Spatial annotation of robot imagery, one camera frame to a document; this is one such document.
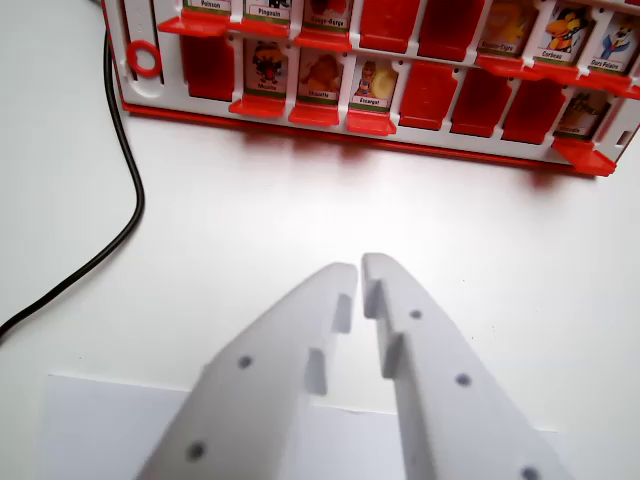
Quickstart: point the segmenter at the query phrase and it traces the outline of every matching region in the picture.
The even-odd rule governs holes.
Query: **red plastic flap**
[[[243,18],[239,23],[233,22],[229,24],[229,28],[231,30],[238,30],[239,32],[257,33],[258,35],[272,35],[274,37],[289,36],[289,25],[262,22],[249,18]]]
[[[182,9],[179,17],[174,17],[158,25],[158,30],[189,37],[219,37],[224,35],[229,25],[228,15],[192,12]]]
[[[353,133],[386,137],[396,133],[397,130],[390,117],[388,113],[349,110],[347,112],[347,130]]]
[[[405,53],[420,0],[366,0],[360,21],[360,46]]]
[[[607,90],[627,91],[631,86],[631,77],[628,75],[614,75],[611,73],[595,72],[589,73],[589,78],[599,83]]]
[[[338,107],[297,103],[291,110],[289,121],[303,125],[330,127],[331,125],[338,125],[340,118],[338,117]]]
[[[275,118],[281,117],[284,113],[284,104],[284,98],[261,97],[245,93],[241,100],[231,104],[229,111],[252,117]]]
[[[440,130],[458,82],[453,68],[431,62],[415,62],[402,97],[400,125]]]
[[[463,61],[484,3],[485,0],[429,0],[418,55]]]
[[[553,148],[573,165],[579,173],[608,176],[616,169],[616,163],[593,149],[593,142],[573,138],[556,138]]]
[[[293,41],[299,47],[311,47],[318,50],[350,52],[349,32],[326,32],[315,28],[302,27],[300,35]]]
[[[224,37],[182,36],[180,40],[189,95],[230,102],[234,86],[233,47]]]
[[[640,87],[637,85],[629,89],[623,89],[623,88],[619,88],[611,85],[607,87],[607,90],[621,97],[631,98],[633,100],[640,100]]]
[[[541,73],[525,67],[522,58],[500,57],[479,53],[476,57],[476,65],[500,77],[522,78],[524,80],[540,80]]]
[[[453,111],[452,133],[490,137],[511,95],[507,78],[470,68]]]
[[[523,81],[504,121],[502,139],[541,144],[564,101],[559,83],[548,79]]]

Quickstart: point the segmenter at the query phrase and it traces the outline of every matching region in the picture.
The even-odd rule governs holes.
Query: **screw hole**
[[[204,457],[206,451],[207,447],[204,443],[193,442],[191,445],[189,445],[189,448],[187,448],[187,460],[191,462],[197,462],[202,457]]]
[[[522,478],[524,478],[524,480],[540,480],[538,471],[533,467],[523,468],[520,474],[522,475]]]
[[[252,363],[253,363],[253,358],[251,358],[248,355],[245,355],[244,357],[240,357],[240,360],[238,360],[238,366],[242,370],[244,370],[245,368],[250,367]]]
[[[456,377],[456,382],[458,382],[458,385],[462,387],[468,387],[469,385],[471,385],[471,377],[466,373],[461,373]]]

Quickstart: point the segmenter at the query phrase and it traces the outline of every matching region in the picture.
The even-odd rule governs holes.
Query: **penguin card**
[[[244,18],[289,25],[293,0],[243,0]]]
[[[537,61],[573,65],[591,29],[588,7],[558,2],[538,44]]]

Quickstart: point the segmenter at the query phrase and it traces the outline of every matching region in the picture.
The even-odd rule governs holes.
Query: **white table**
[[[0,318],[128,220],[134,192],[86,0],[8,2]],[[143,118],[126,129],[141,228],[0,348],[0,477],[30,478],[48,373],[189,388],[276,299],[333,261],[395,256],[458,323],[579,478],[640,471],[640,141],[596,180]],[[356,307],[327,404],[393,411]]]

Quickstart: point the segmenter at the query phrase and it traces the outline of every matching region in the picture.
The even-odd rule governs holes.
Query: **snail card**
[[[244,0],[244,17],[260,22],[289,25],[293,0]]]
[[[346,33],[353,0],[305,0],[303,27]]]
[[[358,58],[349,108],[388,112],[397,79],[398,73],[391,68],[391,60]]]
[[[638,17],[616,13],[611,18],[589,68],[624,75],[640,43]]]
[[[556,127],[555,135],[582,140],[590,139],[608,108],[606,92],[576,88]]]
[[[217,13],[229,15],[231,2],[225,0],[183,0],[183,6],[196,12]]]
[[[311,48],[300,50],[298,100],[323,105],[338,105],[342,64],[333,52]]]
[[[574,64],[589,34],[591,24],[587,12],[584,5],[558,2],[534,58],[557,65]]]
[[[244,91],[251,95],[287,96],[287,56],[277,42],[244,41]]]
[[[517,57],[524,50],[536,20],[532,0],[495,0],[478,44],[478,51]]]

